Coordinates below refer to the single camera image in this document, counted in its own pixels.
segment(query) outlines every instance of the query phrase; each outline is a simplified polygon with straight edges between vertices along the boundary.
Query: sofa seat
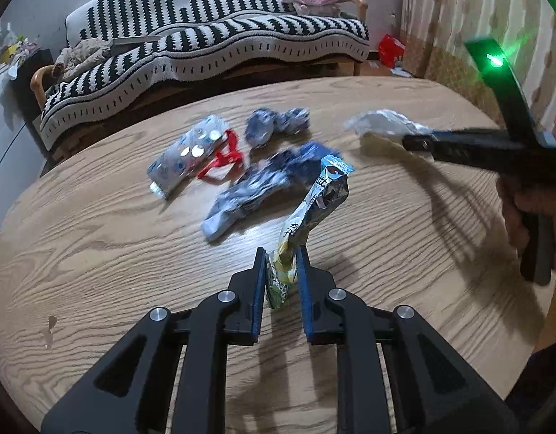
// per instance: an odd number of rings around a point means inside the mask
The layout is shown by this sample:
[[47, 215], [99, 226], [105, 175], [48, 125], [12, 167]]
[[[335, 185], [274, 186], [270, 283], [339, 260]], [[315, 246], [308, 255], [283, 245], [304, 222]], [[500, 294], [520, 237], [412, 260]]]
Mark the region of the sofa seat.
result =
[[362, 62], [368, 51], [368, 29], [354, 19], [267, 14], [189, 27], [60, 83], [44, 106], [41, 137], [50, 149], [72, 126], [117, 114], [160, 81], [204, 80], [259, 58], [300, 63], [345, 55]]

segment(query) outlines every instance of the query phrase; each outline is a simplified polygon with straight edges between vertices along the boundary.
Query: oval table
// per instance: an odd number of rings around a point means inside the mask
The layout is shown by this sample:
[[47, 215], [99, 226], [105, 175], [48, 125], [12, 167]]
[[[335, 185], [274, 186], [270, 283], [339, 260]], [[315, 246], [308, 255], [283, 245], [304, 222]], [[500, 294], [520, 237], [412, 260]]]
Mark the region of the oval table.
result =
[[[507, 244], [495, 178], [428, 162], [386, 141], [361, 146], [343, 122], [390, 108], [434, 128], [492, 127], [459, 95], [427, 80], [321, 78], [238, 91], [115, 133], [53, 169], [12, 206], [0, 233], [0, 380], [34, 426], [149, 309], [195, 307], [277, 244], [302, 196], [282, 194], [217, 243], [200, 230], [222, 180], [193, 179], [168, 203], [148, 165], [212, 112], [241, 133], [253, 109], [307, 107], [311, 132], [277, 137], [251, 157], [309, 138], [355, 172], [349, 197], [308, 241], [314, 266], [369, 305], [409, 304], [505, 397], [549, 308]], [[247, 152], [245, 142], [240, 147]], [[311, 347], [299, 298], [263, 312], [259, 343], [230, 348], [228, 432], [336, 432], [336, 350]]]

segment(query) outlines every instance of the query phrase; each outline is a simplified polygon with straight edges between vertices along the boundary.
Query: striped curtain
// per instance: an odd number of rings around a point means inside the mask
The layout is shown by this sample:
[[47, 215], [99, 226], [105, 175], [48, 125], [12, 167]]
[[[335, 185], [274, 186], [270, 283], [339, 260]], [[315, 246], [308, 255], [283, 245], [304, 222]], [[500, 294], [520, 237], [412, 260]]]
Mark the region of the striped curtain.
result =
[[463, 45], [479, 36], [499, 42], [539, 128], [556, 137], [556, 14], [547, 0], [404, 0], [404, 69], [451, 88], [502, 124]]

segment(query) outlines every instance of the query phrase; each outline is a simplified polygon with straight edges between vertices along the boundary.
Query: human hand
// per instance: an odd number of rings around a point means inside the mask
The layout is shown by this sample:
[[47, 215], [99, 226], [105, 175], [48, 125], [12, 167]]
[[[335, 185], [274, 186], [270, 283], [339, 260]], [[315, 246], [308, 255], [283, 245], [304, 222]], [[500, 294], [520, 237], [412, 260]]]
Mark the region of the human hand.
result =
[[553, 217], [555, 230], [555, 269], [556, 269], [556, 188], [531, 188], [519, 190], [517, 184], [503, 178], [497, 179], [497, 193], [503, 202], [503, 218], [511, 246], [519, 253], [527, 247], [529, 232], [522, 222], [523, 212], [542, 213]]

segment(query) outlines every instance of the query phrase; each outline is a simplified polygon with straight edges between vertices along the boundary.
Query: black and white blanket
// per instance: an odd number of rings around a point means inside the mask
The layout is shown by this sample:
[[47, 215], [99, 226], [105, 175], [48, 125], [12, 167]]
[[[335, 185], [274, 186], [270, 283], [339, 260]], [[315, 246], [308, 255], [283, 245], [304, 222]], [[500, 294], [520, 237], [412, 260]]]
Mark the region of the black and white blanket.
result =
[[333, 54], [357, 61], [368, 56], [368, 29], [358, 20], [298, 16], [280, 0], [187, 1], [189, 6], [179, 7], [178, 0], [96, 0], [69, 15], [70, 44], [82, 37], [167, 36], [60, 83], [43, 110], [47, 148], [77, 124], [117, 114], [160, 81], [204, 80], [256, 58], [307, 62]]

